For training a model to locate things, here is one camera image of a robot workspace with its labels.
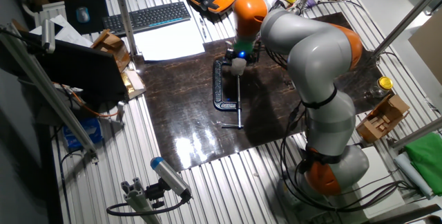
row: white paper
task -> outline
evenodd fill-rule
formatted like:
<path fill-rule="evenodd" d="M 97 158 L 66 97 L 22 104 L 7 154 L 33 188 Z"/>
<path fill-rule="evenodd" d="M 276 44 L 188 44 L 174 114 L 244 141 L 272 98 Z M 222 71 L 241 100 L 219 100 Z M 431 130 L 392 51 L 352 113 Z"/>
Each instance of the white paper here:
<path fill-rule="evenodd" d="M 52 19 L 50 19 L 55 24 L 63 27 L 56 35 L 55 39 L 59 41 L 66 41 L 68 43 L 77 44 L 80 46 L 85 46 L 90 48 L 92 46 L 92 42 L 82 37 L 78 31 L 76 31 L 63 16 L 58 15 Z M 41 26 L 37 27 L 30 31 L 32 34 L 41 35 Z"/>
<path fill-rule="evenodd" d="M 204 52 L 200 32 L 185 21 L 135 34 L 135 43 L 146 61 L 162 61 Z"/>

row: robotic arm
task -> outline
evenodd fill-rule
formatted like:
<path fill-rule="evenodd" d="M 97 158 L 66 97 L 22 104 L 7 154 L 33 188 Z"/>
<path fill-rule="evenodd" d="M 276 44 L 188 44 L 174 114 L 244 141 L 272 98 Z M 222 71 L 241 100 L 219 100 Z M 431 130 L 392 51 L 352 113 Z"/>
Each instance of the robotic arm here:
<path fill-rule="evenodd" d="M 356 111 L 352 99 L 333 83 L 361 58 L 361 40 L 344 27 L 299 17 L 283 9 L 272 10 L 261 21 L 262 11 L 257 9 L 264 5 L 264 0 L 237 1 L 237 40 L 244 39 L 245 33 L 249 39 L 254 38 L 259 31 L 255 27 L 260 26 L 264 45 L 289 56 L 289 76 L 307 109 L 308 143 L 300 168 L 304 176 L 295 176 L 312 197 L 340 194 L 360 180 L 369 167 L 359 148 L 347 146 Z"/>

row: mouse pad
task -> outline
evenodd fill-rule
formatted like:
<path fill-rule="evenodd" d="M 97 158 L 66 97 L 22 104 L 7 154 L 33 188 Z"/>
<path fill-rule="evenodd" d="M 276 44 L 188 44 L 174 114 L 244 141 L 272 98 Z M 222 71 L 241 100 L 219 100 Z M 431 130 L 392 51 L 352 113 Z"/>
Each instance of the mouse pad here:
<path fill-rule="evenodd" d="M 103 31 L 103 17 L 108 17 L 108 8 L 106 0 L 65 0 L 66 16 L 68 22 L 80 34 L 91 34 Z M 78 7 L 86 7 L 89 11 L 90 21 L 82 24 L 77 21 Z"/>
<path fill-rule="evenodd" d="M 317 20 L 350 28 L 341 13 Z M 282 138 L 288 116 L 300 102 L 287 71 L 262 51 L 260 61 L 241 77 L 244 129 L 222 129 L 221 123 L 238 122 L 236 112 L 218 111 L 213 106 L 213 61 L 224 55 L 225 41 L 204 44 L 205 53 L 190 57 L 149 64 L 135 60 L 146 85 L 161 156 L 178 171 Z M 370 56 L 364 49 L 356 68 L 335 80 L 337 88 L 353 99 L 357 113 L 373 109 L 382 100 L 366 97 L 382 76 Z M 228 70 L 223 70 L 223 94 L 236 100 L 236 79 Z"/>

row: keyboard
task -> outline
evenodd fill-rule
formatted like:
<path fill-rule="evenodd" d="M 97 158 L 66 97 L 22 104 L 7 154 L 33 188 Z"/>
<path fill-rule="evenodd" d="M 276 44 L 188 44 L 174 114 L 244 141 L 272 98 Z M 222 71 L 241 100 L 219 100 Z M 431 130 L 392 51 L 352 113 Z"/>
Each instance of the keyboard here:
<path fill-rule="evenodd" d="M 162 6 L 132 11 L 129 16 L 134 33 L 180 23 L 191 18 L 183 2 L 168 3 Z M 126 35 L 121 15 L 103 17 L 103 25 L 105 29 L 109 29 L 110 33 L 116 36 Z"/>

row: gray robot arm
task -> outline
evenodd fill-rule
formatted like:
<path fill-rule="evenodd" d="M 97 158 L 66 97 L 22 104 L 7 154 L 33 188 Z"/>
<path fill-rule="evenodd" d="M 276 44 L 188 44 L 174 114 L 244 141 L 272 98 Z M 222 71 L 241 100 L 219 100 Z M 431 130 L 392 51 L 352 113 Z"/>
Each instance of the gray robot arm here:
<path fill-rule="evenodd" d="M 360 180 L 369 166 L 360 149 L 347 146 L 355 108 L 333 84 L 354 61 L 351 41 L 340 28 L 281 9 L 265 17 L 261 39 L 272 51 L 289 55 L 288 73 L 307 107 L 306 151 L 314 156 L 307 156 L 303 178 L 318 193 L 339 194 Z"/>

